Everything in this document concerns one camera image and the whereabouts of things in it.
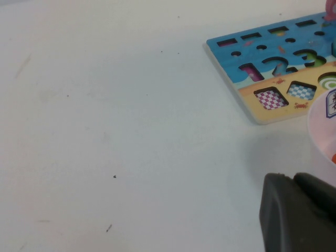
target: square cutout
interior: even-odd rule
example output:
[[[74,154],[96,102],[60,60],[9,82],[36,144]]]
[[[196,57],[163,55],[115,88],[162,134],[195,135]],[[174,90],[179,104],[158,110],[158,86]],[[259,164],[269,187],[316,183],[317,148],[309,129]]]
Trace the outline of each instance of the square cutout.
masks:
[[[293,81],[287,94],[296,98],[310,101],[314,98],[316,92],[316,87],[307,83]]]
[[[281,27],[270,29],[268,31],[269,33],[272,33],[272,34],[281,34],[281,33],[285,33],[288,30],[289,29],[286,26],[281,26]]]
[[[248,40],[248,39],[252,39],[252,38],[260,38],[261,34],[260,33],[252,33],[252,34],[248,34],[248,35],[244,35],[241,36],[242,40]]]
[[[227,39],[227,40],[223,40],[220,42],[217,42],[217,44],[222,47],[222,46],[229,46],[229,45],[233,45],[235,43],[238,43],[238,41],[235,38],[232,39]]]
[[[299,23],[296,23],[296,25],[298,27],[305,27],[305,26],[309,26],[309,25],[315,25],[317,24],[314,20],[307,20],[307,21],[303,21],[303,22],[299,22]]]
[[[264,109],[273,110],[287,106],[289,103],[276,87],[260,89],[254,92]]]

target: pink checkered square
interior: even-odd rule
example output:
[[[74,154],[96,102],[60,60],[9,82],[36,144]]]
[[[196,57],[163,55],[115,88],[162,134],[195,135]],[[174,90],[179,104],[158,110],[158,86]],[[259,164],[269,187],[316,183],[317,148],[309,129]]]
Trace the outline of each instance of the pink checkered square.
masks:
[[[278,109],[287,106],[281,95],[273,90],[255,94],[259,102],[267,110]]]

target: black object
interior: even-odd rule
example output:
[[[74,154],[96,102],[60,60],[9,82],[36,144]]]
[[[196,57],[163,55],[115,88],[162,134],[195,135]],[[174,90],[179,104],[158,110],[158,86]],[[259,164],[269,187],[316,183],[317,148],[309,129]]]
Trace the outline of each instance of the black object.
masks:
[[[336,188],[307,173],[267,174],[260,207],[266,252],[336,252]]]

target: white table surface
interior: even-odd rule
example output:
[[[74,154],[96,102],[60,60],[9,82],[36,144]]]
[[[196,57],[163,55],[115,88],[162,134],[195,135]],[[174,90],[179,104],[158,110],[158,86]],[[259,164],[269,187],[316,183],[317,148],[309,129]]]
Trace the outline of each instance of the white table surface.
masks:
[[[324,4],[0,0],[0,251],[263,251],[306,117],[255,124],[204,43]]]

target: rectangular cutout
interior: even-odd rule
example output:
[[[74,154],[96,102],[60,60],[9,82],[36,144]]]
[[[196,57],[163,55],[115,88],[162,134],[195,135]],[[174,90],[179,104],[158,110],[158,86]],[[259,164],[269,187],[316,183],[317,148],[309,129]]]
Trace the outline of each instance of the rectangular cutout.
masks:
[[[314,20],[307,20],[307,21],[303,21],[303,22],[299,22],[299,23],[296,23],[296,25],[298,27],[305,27],[305,26],[308,26],[308,25],[315,25],[317,24]]]
[[[286,26],[281,26],[281,27],[270,29],[268,31],[269,33],[272,33],[272,34],[278,34],[278,33],[285,33],[288,30],[289,29]]]
[[[227,39],[227,40],[223,40],[220,42],[217,42],[217,44],[222,47],[222,46],[229,46],[229,45],[233,45],[235,43],[238,43],[238,41],[235,38],[232,39]]]
[[[316,86],[303,83],[300,81],[292,81],[287,94],[303,100],[312,100],[315,96]]]
[[[246,72],[254,82],[265,79],[252,63],[241,65],[239,69]]]
[[[264,109],[273,110],[288,106],[288,101],[276,87],[269,87],[254,91],[254,95]]]
[[[251,38],[260,38],[260,37],[261,37],[260,33],[252,33],[252,34],[241,36],[241,39],[242,40],[247,40],[247,39],[251,39]]]

